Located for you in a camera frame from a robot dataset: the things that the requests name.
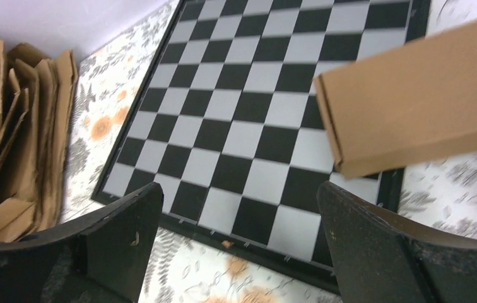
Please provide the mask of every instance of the chessboard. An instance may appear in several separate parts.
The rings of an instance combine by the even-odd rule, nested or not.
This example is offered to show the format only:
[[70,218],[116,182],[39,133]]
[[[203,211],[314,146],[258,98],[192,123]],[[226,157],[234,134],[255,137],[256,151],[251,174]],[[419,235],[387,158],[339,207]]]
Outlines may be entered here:
[[162,227],[335,289],[319,185],[386,204],[403,174],[335,171],[312,79],[423,35],[417,4],[181,2],[93,198],[157,182]]

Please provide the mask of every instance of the cardboard box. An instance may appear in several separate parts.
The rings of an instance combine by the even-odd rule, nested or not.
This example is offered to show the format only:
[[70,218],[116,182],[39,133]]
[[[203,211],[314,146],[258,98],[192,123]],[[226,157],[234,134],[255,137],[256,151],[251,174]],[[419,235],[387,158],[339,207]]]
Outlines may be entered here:
[[477,151],[477,21],[314,83],[347,178]]
[[0,40],[0,242],[60,217],[77,80],[71,50],[51,59],[22,43],[5,54]]

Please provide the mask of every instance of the white wall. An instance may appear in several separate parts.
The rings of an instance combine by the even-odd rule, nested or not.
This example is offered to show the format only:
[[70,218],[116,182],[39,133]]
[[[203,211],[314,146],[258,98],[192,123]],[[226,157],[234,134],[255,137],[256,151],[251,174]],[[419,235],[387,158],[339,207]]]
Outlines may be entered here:
[[0,0],[0,38],[29,42],[56,57],[75,50],[81,61],[165,0]]

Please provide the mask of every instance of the checkered pattern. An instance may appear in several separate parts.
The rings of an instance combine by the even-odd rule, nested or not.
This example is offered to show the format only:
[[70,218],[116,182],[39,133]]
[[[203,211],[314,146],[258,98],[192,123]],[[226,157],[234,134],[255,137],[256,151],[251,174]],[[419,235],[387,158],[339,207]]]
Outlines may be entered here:
[[330,180],[375,203],[380,176],[333,171],[311,82],[403,45],[408,11],[403,0],[188,3],[103,191],[159,182],[168,215],[328,264],[317,188]]

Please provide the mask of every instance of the floral tablecloth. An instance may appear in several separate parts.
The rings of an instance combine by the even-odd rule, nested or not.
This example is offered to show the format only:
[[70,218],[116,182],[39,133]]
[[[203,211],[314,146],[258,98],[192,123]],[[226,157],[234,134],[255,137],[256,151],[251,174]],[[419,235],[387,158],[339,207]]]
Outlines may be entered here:
[[[90,199],[178,1],[171,0],[82,61],[63,222],[102,207]],[[477,0],[432,0],[428,34],[477,18]],[[406,169],[399,213],[477,239],[477,153]],[[342,302],[254,263],[160,229],[140,302]]]

